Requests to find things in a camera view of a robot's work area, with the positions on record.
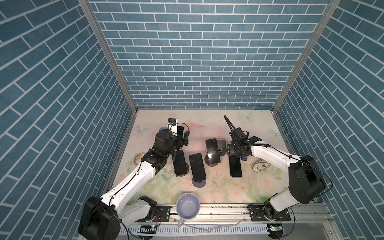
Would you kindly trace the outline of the wooden base phone stand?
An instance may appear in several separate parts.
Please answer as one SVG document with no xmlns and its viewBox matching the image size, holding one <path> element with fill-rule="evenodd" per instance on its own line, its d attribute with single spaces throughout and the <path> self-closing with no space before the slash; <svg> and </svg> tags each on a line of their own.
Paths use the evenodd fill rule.
<svg viewBox="0 0 384 240">
<path fill-rule="evenodd" d="M 212 163 L 208 155 L 205 155 L 204 161 L 205 161 L 205 164 L 209 167 L 215 167 L 220 163 L 220 162 Z"/>
</svg>

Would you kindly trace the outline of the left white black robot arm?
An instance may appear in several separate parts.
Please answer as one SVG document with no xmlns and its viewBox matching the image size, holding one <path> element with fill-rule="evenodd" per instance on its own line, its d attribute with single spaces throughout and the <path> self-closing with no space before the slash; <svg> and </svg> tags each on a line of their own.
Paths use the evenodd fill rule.
<svg viewBox="0 0 384 240">
<path fill-rule="evenodd" d="M 154 200 L 143 196 L 130 206 L 127 203 L 159 173 L 172 153 L 189 144 L 189 135 L 189 131 L 179 135 L 172 127 L 159 131 L 153 147 L 123 181 L 101 197 L 92 196 L 85 202 L 78 233 L 87 240 L 115 240 L 121 227 L 152 219 L 157 206 Z"/>
</svg>

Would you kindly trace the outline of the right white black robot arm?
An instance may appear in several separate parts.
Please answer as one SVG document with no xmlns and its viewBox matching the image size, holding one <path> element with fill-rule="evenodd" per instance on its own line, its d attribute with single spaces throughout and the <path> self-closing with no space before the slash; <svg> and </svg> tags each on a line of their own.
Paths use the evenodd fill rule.
<svg viewBox="0 0 384 240">
<path fill-rule="evenodd" d="M 230 126 L 229 157 L 254 156 L 274 165 L 288 175 L 288 188 L 265 202 L 265 215 L 272 219 L 276 214 L 296 204 L 308 204 L 327 187 L 325 174 L 319 170 L 311 156 L 300 157 L 281 151 L 258 137 L 249 137 L 241 128 Z"/>
</svg>

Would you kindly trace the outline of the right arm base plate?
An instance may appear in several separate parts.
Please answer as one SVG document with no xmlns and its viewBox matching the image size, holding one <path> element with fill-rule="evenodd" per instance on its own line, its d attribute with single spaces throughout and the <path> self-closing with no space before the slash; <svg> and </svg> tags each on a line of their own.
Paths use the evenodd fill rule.
<svg viewBox="0 0 384 240">
<path fill-rule="evenodd" d="M 252 222 L 289 222 L 291 221 L 291 216 L 288 209 L 285 209 L 281 212 L 275 211 L 272 207 L 259 204 L 249 204 L 247 205 L 247 210 L 249 211 L 250 218 Z"/>
</svg>

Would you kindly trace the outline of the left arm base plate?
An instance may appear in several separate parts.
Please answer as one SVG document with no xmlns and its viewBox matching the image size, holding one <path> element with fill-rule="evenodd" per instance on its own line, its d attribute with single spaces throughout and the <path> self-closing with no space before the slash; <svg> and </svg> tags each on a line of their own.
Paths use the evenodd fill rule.
<svg viewBox="0 0 384 240">
<path fill-rule="evenodd" d="M 171 206 L 156 206 L 155 210 L 150 210 L 149 215 L 138 223 L 158 223 L 169 222 L 171 216 Z"/>
</svg>

